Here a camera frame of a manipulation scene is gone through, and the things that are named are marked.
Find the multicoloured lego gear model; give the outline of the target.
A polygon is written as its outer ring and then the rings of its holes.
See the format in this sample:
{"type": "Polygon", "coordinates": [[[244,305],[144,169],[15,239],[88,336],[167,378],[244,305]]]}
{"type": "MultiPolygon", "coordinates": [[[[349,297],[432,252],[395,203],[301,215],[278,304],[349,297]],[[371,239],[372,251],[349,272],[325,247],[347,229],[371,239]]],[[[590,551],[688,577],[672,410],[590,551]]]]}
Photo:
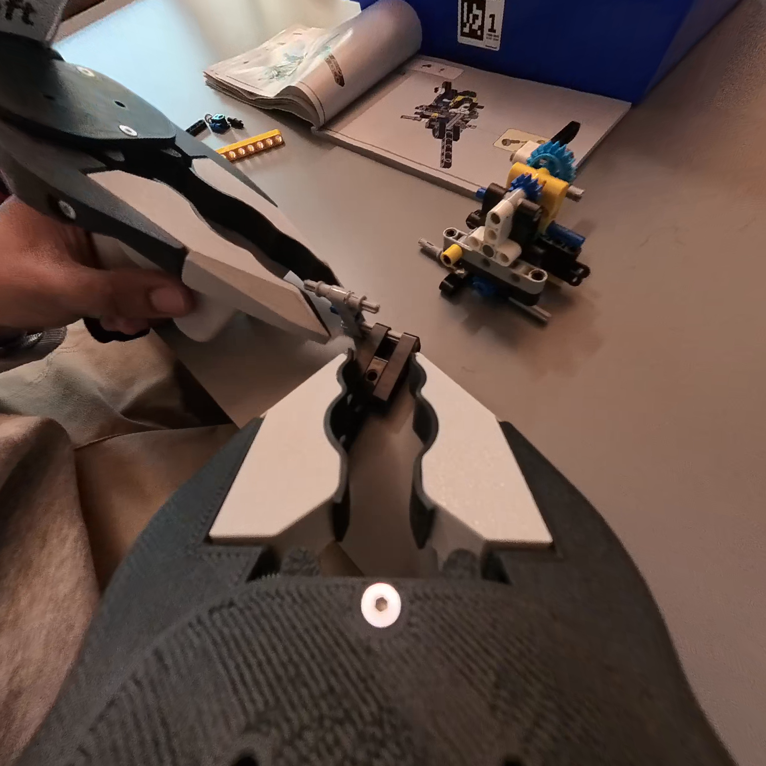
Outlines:
{"type": "Polygon", "coordinates": [[[505,182],[476,191],[481,206],[467,216],[464,231],[444,229],[441,244],[418,241],[420,252],[446,271],[442,296],[451,299],[470,288],[547,323],[550,314],[540,305],[546,287],[576,288],[590,277],[580,259],[585,237],[556,220],[566,200],[583,195],[574,185],[570,149],[579,131],[580,122],[571,120],[550,139],[514,148],[505,182]]]}

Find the black lego beam grey axle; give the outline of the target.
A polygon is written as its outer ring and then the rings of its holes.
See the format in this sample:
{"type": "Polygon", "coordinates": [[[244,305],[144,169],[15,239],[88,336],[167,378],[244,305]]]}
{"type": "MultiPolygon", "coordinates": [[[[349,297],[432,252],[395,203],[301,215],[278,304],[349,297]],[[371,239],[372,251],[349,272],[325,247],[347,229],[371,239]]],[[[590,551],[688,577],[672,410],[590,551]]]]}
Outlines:
{"type": "Polygon", "coordinates": [[[391,408],[421,342],[410,333],[367,322],[365,314],[378,313],[380,306],[365,295],[314,280],[304,280],[302,289],[329,304],[337,317],[335,329],[353,341],[339,369],[340,398],[329,410],[332,439],[346,452],[369,414],[383,415],[391,408]]]}

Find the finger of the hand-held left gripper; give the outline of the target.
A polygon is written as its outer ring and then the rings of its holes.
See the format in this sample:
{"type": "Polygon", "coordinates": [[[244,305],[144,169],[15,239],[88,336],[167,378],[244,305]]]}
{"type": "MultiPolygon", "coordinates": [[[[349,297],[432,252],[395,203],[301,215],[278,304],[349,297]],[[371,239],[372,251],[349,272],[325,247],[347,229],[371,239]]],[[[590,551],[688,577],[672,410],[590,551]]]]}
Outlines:
{"type": "Polygon", "coordinates": [[[175,188],[217,233],[250,252],[269,272],[301,280],[342,283],[308,239],[259,187],[203,143],[179,143],[187,170],[175,188]]]}
{"type": "Polygon", "coordinates": [[[330,331],[296,286],[215,232],[179,192],[120,170],[89,178],[182,243],[187,254],[181,279],[187,287],[297,336],[330,340],[330,331]]]}

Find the large blue storage bin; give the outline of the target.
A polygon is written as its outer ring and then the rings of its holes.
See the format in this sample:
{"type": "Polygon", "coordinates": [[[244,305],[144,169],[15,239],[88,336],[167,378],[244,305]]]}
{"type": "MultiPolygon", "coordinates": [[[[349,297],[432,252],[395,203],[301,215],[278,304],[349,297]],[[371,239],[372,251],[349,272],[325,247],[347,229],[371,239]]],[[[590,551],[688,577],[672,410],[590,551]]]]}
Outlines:
{"type": "Polygon", "coordinates": [[[412,1],[421,52],[638,103],[736,1],[412,1]]]}

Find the person's left hand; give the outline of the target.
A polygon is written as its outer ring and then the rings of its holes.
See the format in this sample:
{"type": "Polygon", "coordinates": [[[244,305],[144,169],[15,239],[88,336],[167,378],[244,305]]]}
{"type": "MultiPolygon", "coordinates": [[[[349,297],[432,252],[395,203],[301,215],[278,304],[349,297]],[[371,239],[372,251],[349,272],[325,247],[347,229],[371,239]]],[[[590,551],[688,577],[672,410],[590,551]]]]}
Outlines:
{"type": "Polygon", "coordinates": [[[96,320],[135,335],[195,308],[192,292],[156,270],[104,270],[91,236],[16,197],[1,206],[2,339],[96,320]]]}

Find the person's grey sweatshirt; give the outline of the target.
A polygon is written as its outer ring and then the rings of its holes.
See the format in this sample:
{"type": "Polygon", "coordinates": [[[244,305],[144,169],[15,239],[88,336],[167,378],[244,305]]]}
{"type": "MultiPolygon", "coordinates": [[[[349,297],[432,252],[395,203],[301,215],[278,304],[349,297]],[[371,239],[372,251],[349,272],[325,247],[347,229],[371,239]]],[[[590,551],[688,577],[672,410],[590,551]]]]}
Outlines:
{"type": "Polygon", "coordinates": [[[54,704],[99,598],[73,449],[39,417],[1,423],[1,763],[54,704]]]}

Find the yellow lego beam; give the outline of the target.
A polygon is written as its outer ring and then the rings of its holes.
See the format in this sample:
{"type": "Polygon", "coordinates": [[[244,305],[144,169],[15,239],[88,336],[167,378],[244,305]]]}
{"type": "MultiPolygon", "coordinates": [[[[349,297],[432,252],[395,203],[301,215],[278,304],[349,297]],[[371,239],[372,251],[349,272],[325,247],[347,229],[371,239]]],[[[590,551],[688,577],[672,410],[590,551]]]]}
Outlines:
{"type": "Polygon", "coordinates": [[[281,131],[273,129],[217,148],[216,153],[229,163],[235,164],[246,158],[281,148],[284,144],[281,131]]]}

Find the person's beige trousers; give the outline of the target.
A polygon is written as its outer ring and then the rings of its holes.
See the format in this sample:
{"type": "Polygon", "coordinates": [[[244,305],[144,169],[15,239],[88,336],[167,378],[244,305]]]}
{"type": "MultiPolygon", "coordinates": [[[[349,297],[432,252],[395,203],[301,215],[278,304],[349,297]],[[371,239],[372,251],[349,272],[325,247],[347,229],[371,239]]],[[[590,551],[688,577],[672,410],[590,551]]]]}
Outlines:
{"type": "Polygon", "coordinates": [[[2,373],[2,545],[28,503],[81,518],[104,589],[170,495],[236,432],[155,335],[100,344],[81,324],[2,373]]]}

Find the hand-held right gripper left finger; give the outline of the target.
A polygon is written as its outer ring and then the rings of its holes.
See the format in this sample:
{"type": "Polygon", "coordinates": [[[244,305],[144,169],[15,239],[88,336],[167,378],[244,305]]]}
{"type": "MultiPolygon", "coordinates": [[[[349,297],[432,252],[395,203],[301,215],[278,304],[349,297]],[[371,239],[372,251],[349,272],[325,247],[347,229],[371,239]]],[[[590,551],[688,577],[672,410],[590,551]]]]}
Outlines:
{"type": "Polygon", "coordinates": [[[331,431],[347,393],[339,354],[261,418],[209,538],[218,544],[325,548],[349,526],[348,457],[331,431]]]}

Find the open lego instruction booklet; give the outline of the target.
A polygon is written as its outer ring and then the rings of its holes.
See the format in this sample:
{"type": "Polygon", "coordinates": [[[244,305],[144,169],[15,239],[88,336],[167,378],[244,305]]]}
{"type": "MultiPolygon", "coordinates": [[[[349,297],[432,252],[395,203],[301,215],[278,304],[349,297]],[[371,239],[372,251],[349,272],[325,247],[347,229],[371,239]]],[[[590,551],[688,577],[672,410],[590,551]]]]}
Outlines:
{"type": "Polygon", "coordinates": [[[323,139],[473,196],[504,182],[570,123],[573,173],[630,105],[421,55],[407,2],[373,2],[334,28],[294,25],[209,66],[210,87],[308,122],[323,139]]]}

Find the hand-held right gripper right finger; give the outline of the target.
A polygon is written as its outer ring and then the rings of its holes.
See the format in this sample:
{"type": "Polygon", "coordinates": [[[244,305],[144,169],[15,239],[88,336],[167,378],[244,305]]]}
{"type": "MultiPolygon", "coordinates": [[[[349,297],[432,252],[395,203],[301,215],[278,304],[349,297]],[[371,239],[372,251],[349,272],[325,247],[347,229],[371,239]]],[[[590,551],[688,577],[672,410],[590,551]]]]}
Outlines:
{"type": "Polygon", "coordinates": [[[410,368],[415,458],[410,527],[442,569],[463,551],[549,550],[553,539],[503,428],[487,407],[418,352],[410,368]]]}

